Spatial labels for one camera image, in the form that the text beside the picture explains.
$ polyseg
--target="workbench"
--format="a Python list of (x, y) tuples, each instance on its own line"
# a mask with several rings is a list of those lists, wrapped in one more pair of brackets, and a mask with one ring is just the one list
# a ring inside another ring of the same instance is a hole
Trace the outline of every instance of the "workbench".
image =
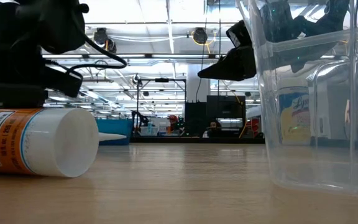
[(276, 186), (264, 145), (103, 146), (76, 179), (0, 174), (0, 223), (358, 224), (358, 198)]

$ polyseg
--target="white plastic nozzle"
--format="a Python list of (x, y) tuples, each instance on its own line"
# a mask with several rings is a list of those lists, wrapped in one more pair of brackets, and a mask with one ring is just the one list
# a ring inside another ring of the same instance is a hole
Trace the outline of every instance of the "white plastic nozzle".
[(99, 142), (101, 141), (112, 141), (112, 140), (120, 140), (125, 139), (127, 136), (123, 136), (120, 134), (106, 134), (106, 133), (99, 133)]

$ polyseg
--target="orange label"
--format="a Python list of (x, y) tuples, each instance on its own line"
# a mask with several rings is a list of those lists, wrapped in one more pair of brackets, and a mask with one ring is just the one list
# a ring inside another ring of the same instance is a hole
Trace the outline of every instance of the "orange label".
[(41, 109), (0, 110), (0, 172), (34, 174), (23, 154), (27, 125)]

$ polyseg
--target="blue bin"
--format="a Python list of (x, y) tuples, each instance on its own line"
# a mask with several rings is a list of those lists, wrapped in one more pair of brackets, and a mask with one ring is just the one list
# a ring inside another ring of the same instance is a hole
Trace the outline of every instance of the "blue bin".
[(107, 120), (98, 119), (99, 132), (106, 134), (121, 134), (127, 136), (126, 139), (115, 140), (115, 141), (103, 141), (100, 142), (100, 146), (126, 146), (131, 141), (132, 132), (132, 120)]

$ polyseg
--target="white pillar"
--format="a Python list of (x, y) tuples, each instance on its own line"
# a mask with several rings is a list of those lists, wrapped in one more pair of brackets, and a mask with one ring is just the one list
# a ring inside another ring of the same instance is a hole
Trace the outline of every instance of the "white pillar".
[(197, 76), (199, 71), (201, 71), (201, 65), (188, 65), (186, 101), (189, 103), (196, 103), (197, 101), (206, 102), (206, 96), (209, 95), (210, 81), (206, 78), (201, 79), (200, 89), (197, 94), (198, 85), (200, 84), (200, 78)]

